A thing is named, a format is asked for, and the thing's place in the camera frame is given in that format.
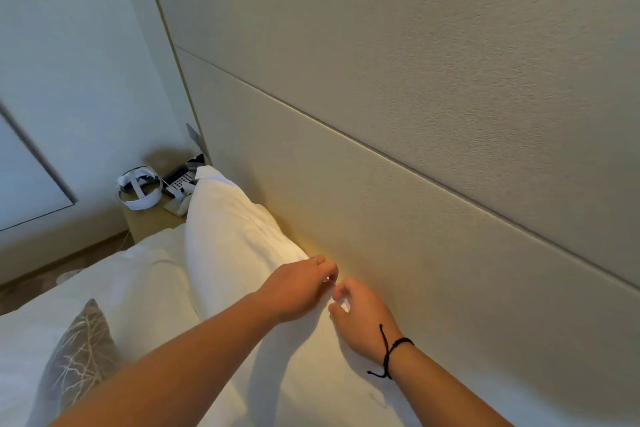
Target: wooden bedside table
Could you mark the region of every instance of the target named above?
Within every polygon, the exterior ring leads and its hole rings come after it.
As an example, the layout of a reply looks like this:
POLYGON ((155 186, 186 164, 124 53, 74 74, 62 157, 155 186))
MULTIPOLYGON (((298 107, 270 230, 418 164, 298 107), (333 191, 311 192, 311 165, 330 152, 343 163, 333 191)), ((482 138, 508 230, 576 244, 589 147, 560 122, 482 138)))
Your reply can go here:
POLYGON ((127 220, 131 237, 135 243, 139 243, 157 232, 167 228, 179 227, 182 223, 187 222, 187 215, 179 218, 163 208, 171 199, 171 197, 163 194, 160 202, 156 204, 156 206, 139 211, 132 211, 124 204, 122 205, 124 217, 127 220))

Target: forearm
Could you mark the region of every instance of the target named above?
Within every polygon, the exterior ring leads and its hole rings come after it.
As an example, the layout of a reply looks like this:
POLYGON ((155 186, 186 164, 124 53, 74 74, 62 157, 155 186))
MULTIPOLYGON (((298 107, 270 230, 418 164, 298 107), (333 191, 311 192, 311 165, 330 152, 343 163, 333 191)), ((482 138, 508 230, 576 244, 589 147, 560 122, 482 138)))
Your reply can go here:
POLYGON ((390 356, 389 373, 423 426, 508 427, 511 424, 411 344, 390 356))
POLYGON ((249 294, 153 350, 61 415, 52 427, 196 426, 276 321, 249 294))

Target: pillow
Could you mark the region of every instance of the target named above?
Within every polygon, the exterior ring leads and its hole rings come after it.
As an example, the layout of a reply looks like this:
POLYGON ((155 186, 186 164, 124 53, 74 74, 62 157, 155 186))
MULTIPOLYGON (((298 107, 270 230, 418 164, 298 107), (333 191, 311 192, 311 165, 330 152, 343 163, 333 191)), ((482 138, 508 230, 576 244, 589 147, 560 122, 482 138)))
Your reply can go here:
MULTIPOLYGON (((186 253, 202 319, 255 291, 279 265, 307 258, 268 211, 210 166, 191 198, 186 253)), ((203 424, 394 426, 420 423, 380 367, 342 344, 326 305, 277 326, 238 368, 203 424)))
POLYGON ((44 368, 26 427, 45 427, 120 369, 122 359, 94 299, 71 322, 44 368))

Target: person's left hand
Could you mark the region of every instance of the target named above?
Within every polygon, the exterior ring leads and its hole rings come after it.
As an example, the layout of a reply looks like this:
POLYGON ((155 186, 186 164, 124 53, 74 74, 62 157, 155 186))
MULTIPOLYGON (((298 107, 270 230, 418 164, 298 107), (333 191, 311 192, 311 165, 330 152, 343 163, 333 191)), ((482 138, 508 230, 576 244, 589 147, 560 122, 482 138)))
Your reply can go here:
POLYGON ((322 255, 278 267, 255 292, 260 304, 279 323, 299 319, 310 312, 335 286, 338 265, 322 255))

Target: black string bracelet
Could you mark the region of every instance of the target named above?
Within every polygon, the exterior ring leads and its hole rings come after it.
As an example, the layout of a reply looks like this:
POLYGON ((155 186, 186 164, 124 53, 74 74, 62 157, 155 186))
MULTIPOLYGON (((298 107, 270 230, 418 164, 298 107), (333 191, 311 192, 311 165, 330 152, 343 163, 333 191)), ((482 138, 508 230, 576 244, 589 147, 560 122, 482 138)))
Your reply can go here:
POLYGON ((411 344, 413 344, 413 341, 411 341, 409 338, 400 338, 399 340, 394 342, 391 345, 391 348, 389 349, 389 342, 387 341, 387 336, 385 336, 385 332, 382 330, 382 324, 380 324, 380 332, 382 333, 382 339, 385 341, 385 349, 387 351, 387 354, 385 355, 385 360, 382 362, 382 366, 385 368, 385 374, 379 375, 377 373, 373 373, 372 371, 368 371, 367 373, 373 376, 377 376, 378 378, 388 378, 389 380, 393 380, 393 378, 391 378, 391 375, 389 375, 389 356, 391 355, 391 352, 395 350, 398 347, 398 345, 402 344, 403 342, 410 342, 411 344))

